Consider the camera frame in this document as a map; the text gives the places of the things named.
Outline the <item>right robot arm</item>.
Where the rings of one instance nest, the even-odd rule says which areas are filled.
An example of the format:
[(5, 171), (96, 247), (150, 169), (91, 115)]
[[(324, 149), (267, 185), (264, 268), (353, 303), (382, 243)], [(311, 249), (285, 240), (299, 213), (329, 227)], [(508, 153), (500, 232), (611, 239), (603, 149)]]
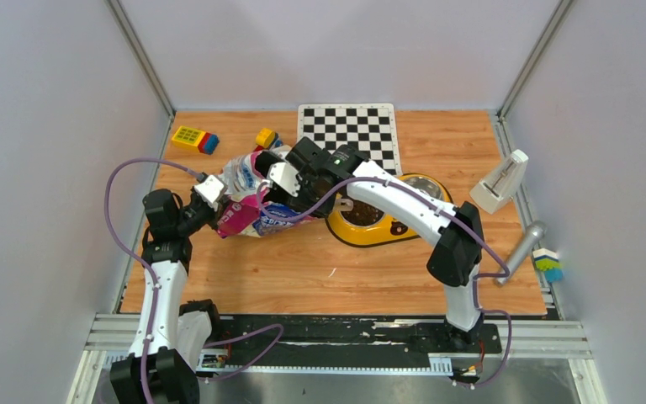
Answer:
[(427, 271), (445, 289), (448, 343), (464, 352), (479, 342), (482, 314), (473, 278), (479, 272), (484, 235), (476, 208), (424, 194), (349, 145), (328, 152), (302, 139), (285, 161), (296, 171), (301, 200), (297, 211), (328, 205), (343, 193), (390, 215), (425, 240), (432, 247)]

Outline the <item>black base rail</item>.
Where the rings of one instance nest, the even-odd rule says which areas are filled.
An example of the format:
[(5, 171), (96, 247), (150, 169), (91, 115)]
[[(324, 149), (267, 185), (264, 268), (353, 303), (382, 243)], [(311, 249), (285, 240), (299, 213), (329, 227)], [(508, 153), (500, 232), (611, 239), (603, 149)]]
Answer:
[(452, 342), (443, 316), (222, 316), (218, 339), (195, 360), (222, 375), (252, 361), (252, 372), (343, 375), (490, 375), (502, 358), (591, 359), (579, 322), (492, 315), (471, 343)]

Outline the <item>silver microphone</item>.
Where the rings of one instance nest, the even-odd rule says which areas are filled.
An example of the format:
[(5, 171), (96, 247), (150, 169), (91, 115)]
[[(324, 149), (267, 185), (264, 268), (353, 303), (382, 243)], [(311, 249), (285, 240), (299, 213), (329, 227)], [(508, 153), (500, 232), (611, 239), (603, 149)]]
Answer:
[(543, 221), (533, 221), (529, 226), (526, 227), (523, 232), (522, 238), (513, 248), (510, 256), (506, 260), (506, 266), (509, 269), (509, 275), (504, 278), (499, 278), (495, 281), (495, 284), (499, 287), (503, 287), (511, 277), (516, 273), (520, 268), (524, 260), (531, 253), (533, 247), (538, 244), (545, 236), (548, 226)]

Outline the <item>green blue block toy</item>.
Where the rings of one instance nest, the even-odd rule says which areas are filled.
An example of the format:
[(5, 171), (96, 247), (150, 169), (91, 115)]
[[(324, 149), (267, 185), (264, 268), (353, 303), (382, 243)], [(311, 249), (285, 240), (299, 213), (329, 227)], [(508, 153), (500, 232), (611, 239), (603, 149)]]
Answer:
[(547, 248), (533, 250), (532, 261), (547, 282), (557, 282), (564, 277), (559, 256), (555, 251)]

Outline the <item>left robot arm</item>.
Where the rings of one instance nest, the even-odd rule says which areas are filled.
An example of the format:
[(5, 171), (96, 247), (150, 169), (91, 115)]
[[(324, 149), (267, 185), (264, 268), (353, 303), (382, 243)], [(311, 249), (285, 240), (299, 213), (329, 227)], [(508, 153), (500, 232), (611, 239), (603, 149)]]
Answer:
[(180, 300), (193, 252), (190, 237), (212, 223), (214, 210), (196, 192), (183, 205), (168, 189), (150, 192), (143, 205), (146, 292), (134, 341), (127, 356), (113, 363), (110, 383), (121, 403), (196, 403), (201, 350), (222, 341), (224, 325), (212, 300)]

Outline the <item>yellow double pet bowl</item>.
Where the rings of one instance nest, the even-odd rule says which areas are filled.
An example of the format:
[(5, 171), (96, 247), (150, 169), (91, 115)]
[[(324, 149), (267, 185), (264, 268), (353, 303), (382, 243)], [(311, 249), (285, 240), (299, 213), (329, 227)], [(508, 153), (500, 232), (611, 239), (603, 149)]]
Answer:
[[(433, 198), (453, 202), (448, 189), (434, 177), (422, 173), (405, 173), (399, 179)], [(377, 247), (419, 238), (407, 225), (386, 214), (377, 224), (361, 227), (352, 226), (343, 219), (341, 212), (333, 211), (326, 218), (326, 226), (339, 242), (351, 247)]]

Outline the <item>black white chessboard mat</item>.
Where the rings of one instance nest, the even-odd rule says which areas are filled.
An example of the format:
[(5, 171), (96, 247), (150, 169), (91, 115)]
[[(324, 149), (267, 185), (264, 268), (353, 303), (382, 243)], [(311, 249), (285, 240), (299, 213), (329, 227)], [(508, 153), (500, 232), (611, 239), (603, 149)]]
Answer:
[(350, 145), (367, 153), (386, 172), (403, 173), (394, 105), (390, 103), (301, 104), (297, 138), (308, 138), (329, 152)]

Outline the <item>toy block car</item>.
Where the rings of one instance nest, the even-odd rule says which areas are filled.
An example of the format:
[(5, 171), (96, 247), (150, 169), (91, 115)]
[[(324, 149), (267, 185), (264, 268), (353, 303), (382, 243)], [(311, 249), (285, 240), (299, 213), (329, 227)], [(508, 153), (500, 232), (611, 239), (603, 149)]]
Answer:
[(270, 150), (283, 145), (283, 140), (278, 132), (268, 128), (262, 128), (255, 138), (255, 152)]

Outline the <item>pink pet food bag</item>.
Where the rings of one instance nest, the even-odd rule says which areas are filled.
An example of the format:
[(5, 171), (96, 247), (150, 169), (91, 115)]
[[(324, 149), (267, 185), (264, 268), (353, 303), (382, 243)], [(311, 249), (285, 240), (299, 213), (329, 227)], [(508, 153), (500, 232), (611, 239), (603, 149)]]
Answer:
[(234, 157), (217, 175), (225, 183), (225, 195), (229, 198), (217, 222), (216, 232), (220, 237), (264, 237), (315, 219), (309, 215), (300, 221), (286, 222), (286, 218), (299, 212), (282, 203), (269, 201), (270, 188), (262, 191), (262, 202), (271, 215), (266, 216), (260, 211), (256, 202), (257, 187), (267, 176), (255, 168), (255, 163), (266, 153), (262, 150)]

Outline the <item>brown pet food kibble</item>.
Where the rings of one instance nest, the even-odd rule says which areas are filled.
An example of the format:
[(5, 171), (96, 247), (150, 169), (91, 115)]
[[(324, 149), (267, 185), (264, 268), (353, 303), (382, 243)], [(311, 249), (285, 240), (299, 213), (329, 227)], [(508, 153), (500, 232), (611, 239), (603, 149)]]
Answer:
[(381, 221), (385, 213), (361, 201), (353, 200), (352, 208), (341, 213), (343, 219), (352, 226), (373, 226)]

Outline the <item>clear plastic scoop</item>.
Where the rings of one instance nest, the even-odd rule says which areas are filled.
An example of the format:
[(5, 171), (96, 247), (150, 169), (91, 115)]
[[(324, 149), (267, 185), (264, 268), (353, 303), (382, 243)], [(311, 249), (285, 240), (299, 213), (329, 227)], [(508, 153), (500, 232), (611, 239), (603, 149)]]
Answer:
[(349, 212), (352, 211), (355, 207), (355, 202), (352, 199), (339, 197), (336, 198), (334, 204), (334, 211), (337, 212)]

